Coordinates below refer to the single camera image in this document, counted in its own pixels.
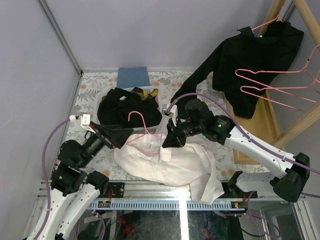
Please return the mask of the pink hanger of white shirt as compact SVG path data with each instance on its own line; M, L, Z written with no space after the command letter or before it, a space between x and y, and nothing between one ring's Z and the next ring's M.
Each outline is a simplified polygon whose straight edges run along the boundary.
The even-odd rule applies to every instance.
M126 144L127 144L128 146L131 146L134 141L142 138L142 137L145 136L145 135L151 135L151 136L160 138L160 136L158 136L157 134L155 134L155 133L150 133L150 132L148 131L148 128L147 128L146 122L145 122L145 118L144 118L144 116L143 116L139 111L136 111L136 110L131 111L131 112L128 114L128 121L131 120L131 115L132 115L132 114L138 114L138 115L141 117L141 120L142 120L142 123L143 123L144 135L138 136L138 137L136 137L136 138L131 139L130 141L127 141Z

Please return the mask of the white shirt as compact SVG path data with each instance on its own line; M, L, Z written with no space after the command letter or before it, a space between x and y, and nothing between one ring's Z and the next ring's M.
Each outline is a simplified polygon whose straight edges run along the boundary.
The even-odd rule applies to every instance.
M168 117L154 134L132 134L114 150L115 162L129 174L167 186L190 186L191 199L211 204L224 194L216 159L204 137L195 135L181 148L163 148Z

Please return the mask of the yellow plaid shirt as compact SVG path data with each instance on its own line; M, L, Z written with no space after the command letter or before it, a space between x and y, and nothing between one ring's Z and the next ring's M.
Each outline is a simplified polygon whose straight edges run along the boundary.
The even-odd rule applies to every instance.
M142 89L140 87L134 87L131 90L131 92L139 95L140 99L142 101L145 101L148 99L154 99L158 95L159 90L157 88L155 88L151 91L147 91L146 89Z

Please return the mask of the pink hanger front black shirt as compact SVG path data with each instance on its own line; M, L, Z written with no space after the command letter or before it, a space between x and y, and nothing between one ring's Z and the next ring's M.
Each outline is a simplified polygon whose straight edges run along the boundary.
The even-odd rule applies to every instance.
M320 82L320 81L318 80L318 76L320 75L320 71L318 70L316 76L312 76L311 74L309 74L309 73L307 72L307 68L308 68L308 65L309 65L309 63L310 63L310 60L311 60L311 58L312 58L315 50L318 49L319 47L320 47L320 45L318 44L318 45L316 45L316 46L312 49L312 51L311 51L311 53L310 53L310 55L309 55L309 57L308 57L305 65L304 65L304 67L303 67L302 69L300 69L300 70L291 70L291 71L259 70L259 71L252 71L252 70L250 70L250 69L239 68L239 69L235 70L235 75L238 76L238 77L240 77L240 78L246 79L246 80L248 80L248 81L251 81L251 82L260 84L260 85L262 85L262 86L265 86L265 87L266 87L266 90L267 90L267 89L273 89L273 90L279 91L279 90L280 90L279 88L274 88L274 87L270 87L270 86L268 86L268 85L262 84L261 82L255 81L255 80L253 80L253 79L251 79L251 78L248 78L248 77L245 77L245 76L239 74L238 72L248 72L248 73L251 73L251 74L254 74L254 75L261 74L261 73L263 73L263 74L298 74L298 73L304 73L304 74L306 74L307 76L309 76L309 77L312 79L312 83L310 84L310 87L311 87L316 93L319 94L320 92L315 88L315 84L316 84L316 82L317 82L317 83Z

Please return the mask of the pink wire hanger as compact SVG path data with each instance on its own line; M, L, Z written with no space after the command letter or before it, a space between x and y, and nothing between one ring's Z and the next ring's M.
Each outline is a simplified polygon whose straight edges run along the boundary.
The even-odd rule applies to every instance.
M311 92L312 87L309 86L248 86L240 87L240 91L244 94L259 99L266 100L272 104L279 105L285 108L297 110L300 112L306 111L303 107L304 103L310 107L316 103L314 96L307 96Z

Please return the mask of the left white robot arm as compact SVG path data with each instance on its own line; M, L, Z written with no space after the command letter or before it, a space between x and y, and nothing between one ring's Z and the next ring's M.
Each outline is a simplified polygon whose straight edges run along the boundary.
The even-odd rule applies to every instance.
M87 174L83 169L105 147L120 149L133 133L132 128L119 129L94 122L85 124L85 142L70 139L59 150L59 165L45 180L47 204L29 240L65 240L85 212L98 197L110 194L109 178L101 172Z

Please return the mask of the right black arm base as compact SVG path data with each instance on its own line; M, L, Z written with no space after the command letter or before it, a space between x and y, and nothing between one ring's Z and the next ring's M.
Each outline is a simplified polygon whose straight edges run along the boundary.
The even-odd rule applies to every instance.
M246 192L242 191L237 185L238 177L243 171L236 171L229 181L223 181L222 187L224 194L220 198L231 199L231 198L243 198L247 195Z

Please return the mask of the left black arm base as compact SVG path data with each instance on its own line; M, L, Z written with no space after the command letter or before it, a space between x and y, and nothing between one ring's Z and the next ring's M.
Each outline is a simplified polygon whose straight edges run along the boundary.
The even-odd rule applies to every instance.
M99 198L121 199L124 197L125 183L124 182L108 182L102 187Z

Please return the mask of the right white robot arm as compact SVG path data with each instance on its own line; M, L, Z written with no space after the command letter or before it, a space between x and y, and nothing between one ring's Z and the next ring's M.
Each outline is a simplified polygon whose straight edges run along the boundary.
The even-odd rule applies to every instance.
M203 135L209 141L239 151L268 169L267 173L237 171L228 182L233 197L244 193L274 192L283 200L299 200L310 177L310 158L300 152L296 155L278 149L245 131L230 117L214 115L207 104L192 99L185 105L186 120L178 116L176 105L167 104L162 113L169 117L163 148L182 148L188 137Z

